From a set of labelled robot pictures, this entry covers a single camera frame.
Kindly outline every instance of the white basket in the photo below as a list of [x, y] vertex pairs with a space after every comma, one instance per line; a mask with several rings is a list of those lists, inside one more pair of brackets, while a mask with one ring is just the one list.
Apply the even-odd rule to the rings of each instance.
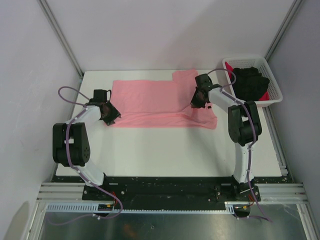
[[[252, 56], [252, 57], [229, 57], [222, 60], [223, 67], [226, 69], [226, 62], [232, 67], [232, 68], [251, 68], [255, 67], [259, 70], [259, 73], [262, 74], [263, 77], [268, 78], [270, 80], [269, 86], [268, 86], [268, 93], [270, 100], [268, 101], [256, 101], [257, 107], [267, 107], [273, 103], [279, 103], [282, 101], [283, 96], [280, 91], [280, 88], [277, 84], [277, 81], [272, 74], [272, 71], [267, 63], [267, 61], [260, 56]], [[228, 72], [225, 72], [226, 79], [228, 83], [231, 83], [231, 79], [229, 77]], [[235, 92], [232, 86], [230, 86], [230, 90], [232, 95], [235, 97]]]

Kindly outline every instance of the pink cloth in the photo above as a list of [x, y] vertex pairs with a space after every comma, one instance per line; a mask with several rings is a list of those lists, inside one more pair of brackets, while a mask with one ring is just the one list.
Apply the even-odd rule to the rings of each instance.
[[173, 81], [115, 80], [111, 103], [121, 113], [113, 127], [215, 129], [212, 108], [191, 108], [196, 90], [195, 69], [176, 71]]

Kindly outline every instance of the white tabletop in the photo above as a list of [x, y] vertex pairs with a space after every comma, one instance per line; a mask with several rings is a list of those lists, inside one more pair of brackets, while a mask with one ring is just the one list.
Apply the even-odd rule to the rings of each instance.
[[[114, 80], [171, 81], [174, 70], [87, 71], [80, 91], [92, 98], [94, 89], [112, 89]], [[198, 70], [199, 74], [208, 70]], [[213, 83], [217, 76], [210, 75]], [[86, 103], [78, 96], [77, 102]], [[76, 105], [73, 116], [81, 110]], [[204, 128], [116, 128], [98, 121], [87, 134], [91, 159], [107, 176], [226, 177], [235, 168], [235, 144], [228, 134], [228, 115], [213, 103], [215, 130]], [[256, 177], [279, 177], [276, 152], [262, 108], [262, 134], [254, 146], [252, 172]], [[57, 176], [77, 176], [58, 165]]]

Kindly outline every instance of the black cloth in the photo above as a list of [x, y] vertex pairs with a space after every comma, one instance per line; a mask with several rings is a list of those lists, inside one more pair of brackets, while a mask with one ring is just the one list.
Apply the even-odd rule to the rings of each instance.
[[238, 99], [258, 101], [267, 92], [270, 80], [263, 77], [257, 68], [234, 68], [233, 73], [236, 81], [232, 87]]

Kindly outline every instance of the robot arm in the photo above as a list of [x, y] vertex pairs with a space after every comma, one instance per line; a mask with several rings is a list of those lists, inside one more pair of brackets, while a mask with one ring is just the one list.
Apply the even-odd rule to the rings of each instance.
[[[90, 145], [86, 128], [99, 120], [103, 120], [109, 126], [114, 123], [116, 118], [121, 116], [118, 110], [107, 100], [107, 92], [101, 89], [94, 90], [93, 98], [81, 110], [85, 109], [86, 111], [72, 123], [68, 139], [72, 164], [77, 166], [87, 179], [98, 186], [103, 184], [105, 174], [90, 158]], [[64, 167], [70, 167], [66, 150], [66, 130], [70, 121], [56, 123], [52, 129], [53, 160]]]
[[193, 108], [204, 108], [206, 103], [213, 103], [228, 114], [228, 132], [231, 140], [235, 143], [235, 168], [233, 178], [238, 184], [246, 184], [247, 169], [249, 165], [249, 145], [253, 142], [253, 131], [248, 117], [240, 102], [248, 109], [253, 121], [256, 139], [262, 133], [262, 127], [258, 109], [254, 101], [244, 102], [229, 95], [218, 84], [212, 84], [207, 74], [201, 74], [195, 78], [196, 90], [191, 100]]

